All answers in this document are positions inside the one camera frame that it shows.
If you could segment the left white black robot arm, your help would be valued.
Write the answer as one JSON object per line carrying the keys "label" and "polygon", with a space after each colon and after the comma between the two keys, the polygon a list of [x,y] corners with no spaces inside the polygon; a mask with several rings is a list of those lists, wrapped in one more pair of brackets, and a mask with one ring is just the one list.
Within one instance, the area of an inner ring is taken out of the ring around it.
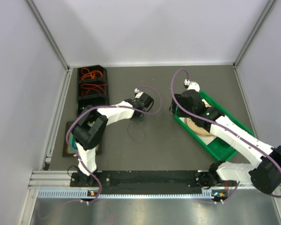
{"label": "left white black robot arm", "polygon": [[116,105],[88,105],[68,129],[66,142],[78,157],[78,173],[85,185],[92,186],[97,180],[96,149],[106,127],[121,120],[137,120],[153,106],[154,99],[149,94],[138,89],[134,92],[134,99]]}

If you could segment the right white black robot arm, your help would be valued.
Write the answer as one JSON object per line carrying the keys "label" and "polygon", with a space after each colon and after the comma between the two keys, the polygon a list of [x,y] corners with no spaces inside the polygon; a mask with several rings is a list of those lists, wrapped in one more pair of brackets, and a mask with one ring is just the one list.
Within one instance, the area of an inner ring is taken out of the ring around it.
{"label": "right white black robot arm", "polygon": [[207,106],[196,82],[186,80],[185,87],[183,93],[171,94],[170,113],[191,119],[195,126],[221,139],[249,161],[247,164],[221,161],[210,166],[210,182],[216,186],[226,180],[249,183],[262,193],[273,195],[281,184],[281,146],[273,147],[258,140],[223,110],[215,105]]}

